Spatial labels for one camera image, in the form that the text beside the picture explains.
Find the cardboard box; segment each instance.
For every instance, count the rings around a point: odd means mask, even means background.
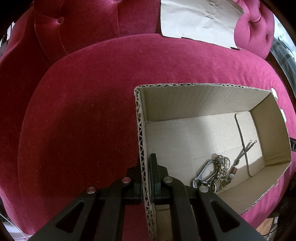
[[[170,176],[191,186],[204,164],[217,154],[228,157],[231,166],[239,156],[242,143],[234,119],[238,113],[245,145],[257,140],[247,152],[252,177],[242,157],[233,181],[217,194],[239,214],[276,185],[290,165],[285,122],[268,90],[231,84],[155,84],[136,87],[135,96],[144,200],[152,239],[156,239],[156,226],[161,229],[160,222],[164,221],[156,220],[151,203],[147,170],[151,153],[156,153],[158,164],[165,166]],[[158,216],[168,219],[163,214]]]

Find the velvet fabric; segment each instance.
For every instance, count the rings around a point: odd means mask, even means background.
[[[109,186],[136,165],[139,151],[133,90],[153,83],[273,87],[286,114],[289,136],[296,138],[296,115],[285,86],[265,60],[247,50],[159,34],[88,46],[47,71],[24,118],[19,181],[36,231],[87,187]],[[253,227],[279,202],[295,172],[295,158],[293,153],[293,164],[278,186],[243,215]],[[144,208],[128,210],[124,240],[147,240],[146,227],[139,224],[146,225]],[[137,227],[135,218],[139,228],[131,231],[127,227]],[[127,234],[137,238],[129,239]]]
[[[237,46],[266,58],[274,33],[273,14],[259,0],[235,0],[245,10],[234,31]],[[108,39],[161,33],[160,0],[35,0],[35,30],[53,64]]]
[[[35,230],[20,194],[19,139],[31,96],[50,66],[34,31],[31,8],[16,22],[0,58],[0,196],[10,219],[27,234]]]

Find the triangular cutout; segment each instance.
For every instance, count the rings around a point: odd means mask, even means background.
[[[58,229],[67,233],[72,233],[83,209],[84,202],[79,202],[65,217],[63,217],[56,225]]]
[[[211,202],[222,232],[228,232],[239,226],[239,222],[217,202]]]

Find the crumpled paper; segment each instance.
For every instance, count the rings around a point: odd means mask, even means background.
[[[244,10],[233,0],[161,0],[163,36],[237,48],[234,28]]]

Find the silver screw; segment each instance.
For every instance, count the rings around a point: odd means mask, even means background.
[[[92,193],[94,193],[96,191],[96,188],[95,187],[89,187],[86,191],[87,191],[87,193],[92,194]]]
[[[129,177],[124,177],[124,178],[122,179],[122,182],[123,182],[123,183],[130,183],[130,182],[131,182],[131,179],[130,179]]]
[[[203,193],[206,193],[206,192],[208,192],[209,188],[207,186],[200,186],[199,190]]]
[[[163,179],[163,181],[164,181],[165,183],[171,183],[171,182],[173,181],[173,178],[172,178],[172,177],[165,177],[165,178]]]

